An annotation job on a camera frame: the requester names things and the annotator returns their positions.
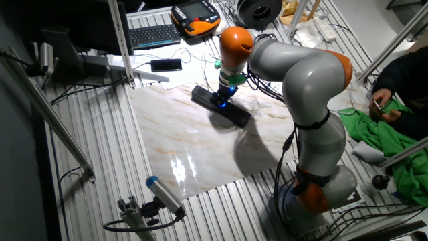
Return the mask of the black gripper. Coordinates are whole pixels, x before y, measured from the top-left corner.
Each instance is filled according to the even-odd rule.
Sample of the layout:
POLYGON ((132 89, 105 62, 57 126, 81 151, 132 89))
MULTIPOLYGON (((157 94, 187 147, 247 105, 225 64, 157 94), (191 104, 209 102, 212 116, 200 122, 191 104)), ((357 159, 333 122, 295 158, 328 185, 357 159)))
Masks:
POLYGON ((238 87, 236 86, 224 86, 222 84, 219 84, 219 89, 217 92, 212 93, 212 97, 210 101, 213 104, 220 104, 221 100, 223 101, 223 104, 227 104, 229 102, 229 99, 238 91, 238 87))

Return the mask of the person's right hand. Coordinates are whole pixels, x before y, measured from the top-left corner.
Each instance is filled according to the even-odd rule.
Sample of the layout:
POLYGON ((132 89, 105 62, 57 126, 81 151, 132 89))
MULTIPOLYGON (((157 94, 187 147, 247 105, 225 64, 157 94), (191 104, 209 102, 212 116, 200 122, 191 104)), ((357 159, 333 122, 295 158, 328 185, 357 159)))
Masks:
POLYGON ((383 107, 391 99, 392 92, 387 88, 381 88, 372 94, 370 102, 370 115, 378 116, 383 113, 383 107))

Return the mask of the person's left hand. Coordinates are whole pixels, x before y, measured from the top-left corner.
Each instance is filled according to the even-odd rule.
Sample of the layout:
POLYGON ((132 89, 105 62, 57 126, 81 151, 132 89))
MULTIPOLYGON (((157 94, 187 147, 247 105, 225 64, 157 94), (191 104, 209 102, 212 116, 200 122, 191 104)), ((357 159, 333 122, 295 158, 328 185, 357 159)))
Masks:
POLYGON ((389 114, 384 113, 381 115, 381 120, 387 123, 393 123, 397 121, 400 117, 401 117, 401 112, 391 109, 389 114))

